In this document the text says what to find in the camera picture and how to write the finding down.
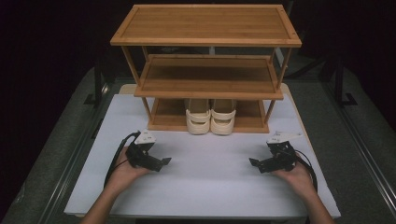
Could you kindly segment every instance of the gray floor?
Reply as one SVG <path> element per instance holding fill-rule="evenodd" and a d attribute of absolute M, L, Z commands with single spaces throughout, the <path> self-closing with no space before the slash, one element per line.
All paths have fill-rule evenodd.
<path fill-rule="evenodd" d="M 287 74 L 309 62 L 310 59 L 294 54 Z M 340 108 L 333 99 L 333 82 L 322 83 L 317 79 L 319 69 L 320 66 L 298 79 L 285 79 L 285 83 L 290 88 L 329 189 L 341 212 L 342 216 L 336 222 L 396 223 L 383 197 L 386 192 L 381 191 L 381 184 L 378 184 L 378 173 L 370 169 L 372 162 L 366 162 L 370 160 L 367 157 L 371 156 L 382 172 L 380 174 L 391 186 L 395 186 L 396 169 L 393 165 L 396 163 L 396 133 L 363 92 L 352 73 L 345 70 L 344 92 L 351 93 L 358 104 Z M 105 116 L 112 95 L 123 84 L 132 82 L 130 78 L 118 78 L 114 83 L 109 83 L 103 102 L 98 108 L 93 108 L 92 105 L 84 104 L 86 97 L 93 94 L 94 88 L 93 70 L 87 73 L 2 223 L 79 222 L 78 217 L 64 214 L 64 207 L 94 141 L 95 128 Z M 304 223 L 302 220 L 291 222 Z M 112 217 L 108 223 L 133 221 Z M 210 221 L 191 220 L 190 223 Z"/>

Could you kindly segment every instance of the forearm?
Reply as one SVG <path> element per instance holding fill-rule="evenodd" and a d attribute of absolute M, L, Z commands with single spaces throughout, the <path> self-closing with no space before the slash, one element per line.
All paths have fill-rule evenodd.
<path fill-rule="evenodd" d="M 323 202 L 316 193 L 303 197 L 304 205 L 308 211 L 309 219 L 312 224 L 334 224 Z"/>
<path fill-rule="evenodd" d="M 111 207 L 119 194 L 114 190 L 104 189 L 80 223 L 106 223 Z"/>

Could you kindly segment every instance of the white table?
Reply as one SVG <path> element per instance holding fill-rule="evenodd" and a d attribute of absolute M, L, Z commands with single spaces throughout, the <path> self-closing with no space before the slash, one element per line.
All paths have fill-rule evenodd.
<path fill-rule="evenodd" d="M 106 172 L 129 133 L 146 128 L 148 118 L 140 98 L 115 95 L 102 127 L 64 211 L 85 215 L 101 190 Z M 116 200 L 111 215 L 123 217 L 289 219 L 306 217 L 303 203 L 286 182 L 260 174 L 248 158 L 272 155 L 266 140 L 275 131 L 303 133 L 290 140 L 311 160 L 318 177 L 318 194 L 332 217 L 340 217 L 294 103 L 285 93 L 269 120 L 271 132 L 213 133 L 153 131 L 157 142 L 149 154 L 172 160 L 159 173 L 139 178 Z"/>

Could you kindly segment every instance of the pair of shoes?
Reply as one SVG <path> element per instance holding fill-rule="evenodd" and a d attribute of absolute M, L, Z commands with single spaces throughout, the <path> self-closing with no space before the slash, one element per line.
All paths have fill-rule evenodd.
<path fill-rule="evenodd" d="M 192 134 L 212 133 L 227 135 L 233 132 L 235 117 L 235 100 L 212 100 L 212 108 L 208 99 L 187 99 L 187 129 Z"/>

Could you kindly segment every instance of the wooden shoe rack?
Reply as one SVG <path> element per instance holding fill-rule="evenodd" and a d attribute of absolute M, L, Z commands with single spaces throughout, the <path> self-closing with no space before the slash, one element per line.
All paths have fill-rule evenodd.
<path fill-rule="evenodd" d="M 291 50 L 302 43 L 281 5 L 134 5 L 110 41 L 121 46 L 148 128 L 187 131 L 184 99 L 237 100 L 234 132 L 269 133 Z M 129 46 L 141 46 L 139 76 Z M 148 46 L 272 48 L 270 55 L 149 54 Z M 275 48 L 286 55 L 278 72 Z M 155 98 L 150 109 L 147 97 Z M 271 103 L 265 110 L 263 100 Z"/>

